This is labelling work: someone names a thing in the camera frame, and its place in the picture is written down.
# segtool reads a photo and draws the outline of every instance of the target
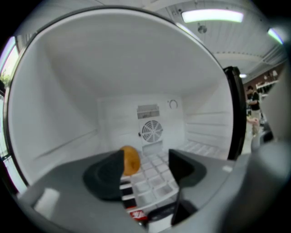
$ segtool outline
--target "person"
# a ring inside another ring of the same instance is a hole
[[[246,94],[249,97],[247,104],[251,106],[251,118],[258,119],[258,122],[252,125],[252,135],[256,136],[260,130],[260,113],[261,113],[259,103],[260,97],[258,92],[256,92],[252,86],[248,86]]]

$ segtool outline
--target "orange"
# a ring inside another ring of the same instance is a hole
[[[120,148],[124,151],[124,172],[125,176],[131,176],[140,169],[140,157],[135,148],[124,146]]]

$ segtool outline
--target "vent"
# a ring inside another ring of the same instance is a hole
[[[162,125],[157,121],[148,121],[142,128],[142,137],[147,142],[156,142],[162,135]]]
[[[137,118],[145,119],[149,117],[158,117],[160,115],[159,106],[157,104],[141,105],[137,108]]]

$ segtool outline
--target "fluorescent light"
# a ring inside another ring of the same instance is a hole
[[[279,37],[279,35],[274,31],[274,29],[270,28],[268,30],[268,34],[273,37],[276,41],[278,41],[281,45],[283,44],[283,41]]]
[[[240,12],[221,9],[190,10],[182,12],[182,18],[185,23],[204,20],[226,20],[241,23],[243,17],[244,15]]]

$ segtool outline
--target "round vent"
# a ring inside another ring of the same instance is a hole
[[[156,142],[162,135],[162,125],[157,121],[148,121],[142,128],[142,137],[147,142]]]

